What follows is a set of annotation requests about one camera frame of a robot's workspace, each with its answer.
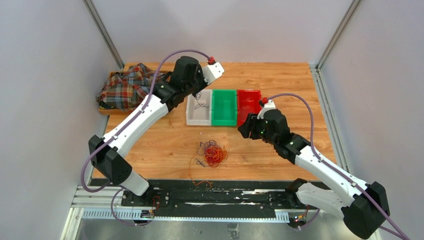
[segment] wooden tabletop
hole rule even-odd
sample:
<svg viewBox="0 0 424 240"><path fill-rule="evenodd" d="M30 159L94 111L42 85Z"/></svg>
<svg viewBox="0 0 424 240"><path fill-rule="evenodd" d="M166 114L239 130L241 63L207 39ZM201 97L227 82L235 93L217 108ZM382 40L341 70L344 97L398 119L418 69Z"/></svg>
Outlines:
<svg viewBox="0 0 424 240"><path fill-rule="evenodd" d="M128 63L126 68L136 63ZM279 93L294 93L303 97L314 116L315 147L335 162L329 134L321 111L313 78L307 63L240 63L222 62L225 73L208 89L260 90L262 97ZM157 63L147 63L156 69ZM173 63L162 70L172 71ZM310 117L305 105L291 96L274 99L277 108L286 116L294 133L310 139ZM190 179L189 162L196 155L199 143L215 140L225 146L228 158L219 167L202 167L191 162L191 175L197 180L316 180L311 173L291 164L277 155L270 144L261 140L244 139L236 127L187 126L184 101L168 115L157 121L135 143L125 158L132 167L147 179ZM106 131L122 122L127 112L111 115ZM103 177L94 171L94 178Z"/></svg>

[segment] red bin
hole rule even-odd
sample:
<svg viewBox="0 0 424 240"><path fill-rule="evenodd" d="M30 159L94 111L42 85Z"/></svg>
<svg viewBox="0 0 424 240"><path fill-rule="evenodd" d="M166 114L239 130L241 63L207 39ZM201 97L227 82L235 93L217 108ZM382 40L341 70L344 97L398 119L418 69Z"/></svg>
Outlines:
<svg viewBox="0 0 424 240"><path fill-rule="evenodd" d="M261 110L259 100L261 100L259 90L237 90L237 126L246 121L248 114L259 113Z"/></svg>

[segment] cable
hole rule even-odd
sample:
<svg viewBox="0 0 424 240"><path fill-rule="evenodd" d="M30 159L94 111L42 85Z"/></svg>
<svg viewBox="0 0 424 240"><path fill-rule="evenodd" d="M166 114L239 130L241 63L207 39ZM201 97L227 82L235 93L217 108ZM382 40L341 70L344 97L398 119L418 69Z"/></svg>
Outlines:
<svg viewBox="0 0 424 240"><path fill-rule="evenodd" d="M277 97L281 97L281 96L292 96L295 98L298 98L299 100L301 100L307 110L309 111L309 115L310 115L310 148L312 149L312 152L315 154L315 157L320 160L324 165L326 165L327 167L329 167L331 170L335 171L336 173L338 173L340 176L342 176L344 179L346 179L350 184L353 184L354 181L352 179L350 179L348 176L346 176L343 172L341 172L339 169L337 169L336 167L332 166L330 163L326 162L322 157L319 157L315 147L314 147L314 116L312 114L312 110L311 107L308 105L308 103L305 101L305 99L303 99L301 96L296 95L294 93L280 93L274 96L271 96L268 98L268 100L277 98ZM361 193L364 194L364 196L378 209L378 211L384 216L384 218L393 226L393 228L399 233L399 235L396 234L396 236L400 237L401 239L404 240L410 240L409 237L406 236L406 234L395 224L395 222L393 222L393 220L387 215L387 213L379 206L379 204L361 187L359 186L359 184L355 184L354 185ZM315 217L318 215L318 212L320 210L318 209L318 211L315 213L315 215L313 216L313 218L311 219L311 221L307 222L305 225L303 225L303 227L305 227L306 225L310 224Z"/></svg>
<svg viewBox="0 0 424 240"><path fill-rule="evenodd" d="M147 224L151 223L152 221L148 221L148 222L145 222L145 223L129 223L129 222L123 221L123 220L121 220L121 219L119 219L119 218L118 218L118 216L116 215L116 213L115 213L115 211L114 211L114 201L115 201L115 199L117 198L118 194L119 194L122 190L124 190L124 189L123 189L123 188L119 189L119 190L115 193L115 195L113 195L113 197L112 197L112 201L110 202L110 210L112 211L112 216L113 216L113 218L114 218L116 221L120 222L121 224L126 225L126 226L131 226L131 227L146 226Z"/></svg>
<svg viewBox="0 0 424 240"><path fill-rule="evenodd" d="M400 238L400 239L403 239L402 235L400 235L399 233L397 233L397 232L395 232L395 231L393 231L393 230L388 229L387 227L380 226L380 227L378 227L378 228L379 228L379 229L382 229L382 230L384 230L384 231L386 231L386 232L388 232L388 233L390 233L390 234L393 234L393 235L395 235L396 237L398 237L398 238Z"/></svg>
<svg viewBox="0 0 424 240"><path fill-rule="evenodd" d="M281 97L281 96L292 96L292 97L298 98L299 100L301 100L305 104L305 106L306 106L306 108L309 112L309 116L310 116L310 147L311 147L312 151L315 151L315 147L314 147L314 115L312 114L311 107L309 106L309 104L306 102L305 99L303 99L301 96L296 95L294 93L280 93L280 94L268 97L268 100L275 99L275 98ZM305 223L302 227L306 227L310 223L312 223L318 217L319 213L320 213L320 209L318 208L316 210L315 215L313 215L313 217L311 218L311 220L308 221L307 223Z"/></svg>
<svg viewBox="0 0 424 240"><path fill-rule="evenodd" d="M209 61L211 59L211 57L209 57L208 55L206 55L205 53L198 51L198 50L194 50L194 49L183 49L183 50L178 50L178 51L174 51L171 52L168 56L166 56L160 63L159 66L157 67L156 71L154 72L153 75L153 80L151 81L151 87L150 87L150 91L148 92L148 96L147 96L147 101L146 104L144 106L141 107L141 110L144 110L146 108L146 106L150 103L150 99L152 98L153 95L153 90L155 89L155 83L156 83L156 77L159 74L159 70L161 69L162 65L172 56L174 56L175 54L179 54L179 53L185 53L185 52L192 52L192 53L197 53L200 55L203 55L207 58L207 60Z"/></svg>
<svg viewBox="0 0 424 240"><path fill-rule="evenodd" d="M166 62L166 60L168 60L170 57L172 57L175 54L180 54L180 53L185 53L185 52L192 52L192 53L197 53L200 55L203 55L207 58L208 62L211 64L212 62L215 62L215 59L213 57L210 57L208 55L206 55L206 53L198 51L198 50L194 50L194 49L182 49L182 50L178 50L178 51L174 51L172 53L170 53L168 56L166 56L160 63L159 66L157 66L156 71L154 72L153 75L153 79L151 81L151 86L150 86L150 90L147 96L147 100L146 103L141 106L141 110L138 111L128 122L126 122L115 134L116 137L118 137L132 122L134 122L134 120L144 112L144 109L149 105L150 100L152 98L152 94L153 94L153 90L155 87L155 83L156 83L156 78L159 74L159 71L162 67L162 65ZM81 169L81 174L80 174L80 178L79 180L81 181L81 185L82 188L84 188L85 191L89 192L89 193L96 193L102 189L104 189L106 186L108 186L110 184L110 182L105 183L104 185L102 185L101 187L97 188L97 189L90 189L87 184L86 181L84 180L84 176L87 170L87 166L89 165L89 162L91 161L91 159L98 153L100 152L102 149L104 149L107 145L109 145L112 141L114 140L113 137L111 137L109 140L107 140L104 144L102 144L99 148L97 148L92 154L90 154L90 156L87 158L87 160L85 160L84 164L82 165L82 169Z"/></svg>
<svg viewBox="0 0 424 240"><path fill-rule="evenodd" d="M305 221L308 221L308 211L309 211L309 205L306 205L306 212L305 212Z"/></svg>
<svg viewBox="0 0 424 240"><path fill-rule="evenodd" d="M217 168L228 157L225 146L221 148L215 140L200 142L196 153L203 156L211 168Z"/></svg>
<svg viewBox="0 0 424 240"><path fill-rule="evenodd" d="M196 99L197 105L194 107L194 109L198 109L198 108L209 108L208 106L206 106L206 103L200 103L199 100L202 97L202 92L198 92L196 94L196 96L194 97L194 99Z"/></svg>
<svg viewBox="0 0 424 240"><path fill-rule="evenodd" d="M159 201L157 202L157 207L156 207L156 210L158 210L159 206L161 205L161 197L160 196L154 196L152 199L153 200L159 199Z"/></svg>
<svg viewBox="0 0 424 240"><path fill-rule="evenodd" d="M203 180L203 181L200 181L200 182L198 182L198 183L196 183L195 182L195 180L193 179L193 177L192 177L192 172L190 171L190 169L191 169L191 167L192 167L192 160L193 160L193 158L194 157L196 157L197 156L197 154L196 155L194 155L194 156L192 156L191 158L190 158L190 162L188 162L188 175L190 176L190 179L191 179L191 181L193 182L193 184L197 187L197 186L199 186L200 184L202 184L202 183L208 183L209 184L209 187L210 188L212 188L212 183L210 182L210 181L207 181L207 180Z"/></svg>

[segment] white plastic bin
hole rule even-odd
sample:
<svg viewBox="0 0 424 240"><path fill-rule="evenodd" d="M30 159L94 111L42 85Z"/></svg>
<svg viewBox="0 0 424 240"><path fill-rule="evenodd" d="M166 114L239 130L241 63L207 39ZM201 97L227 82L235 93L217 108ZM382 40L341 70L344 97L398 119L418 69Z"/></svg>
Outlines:
<svg viewBox="0 0 424 240"><path fill-rule="evenodd" d="M199 92L199 94L200 97L197 100L193 95L188 96L185 122L189 126L211 126L212 90L205 89Z"/></svg>

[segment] white wall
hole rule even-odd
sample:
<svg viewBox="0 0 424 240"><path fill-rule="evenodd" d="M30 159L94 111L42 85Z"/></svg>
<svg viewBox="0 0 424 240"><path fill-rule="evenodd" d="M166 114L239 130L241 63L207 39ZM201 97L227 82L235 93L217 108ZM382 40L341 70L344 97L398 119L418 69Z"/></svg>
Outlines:
<svg viewBox="0 0 424 240"><path fill-rule="evenodd" d="M117 67L81 0L0 2L0 239L59 239Z"/></svg>
<svg viewBox="0 0 424 240"><path fill-rule="evenodd" d="M384 185L411 239L423 239L423 13L422 0L363 1L322 70L353 173Z"/></svg>
<svg viewBox="0 0 424 240"><path fill-rule="evenodd" d="M94 0L124 62L179 49L219 61L317 63L352 0Z"/></svg>

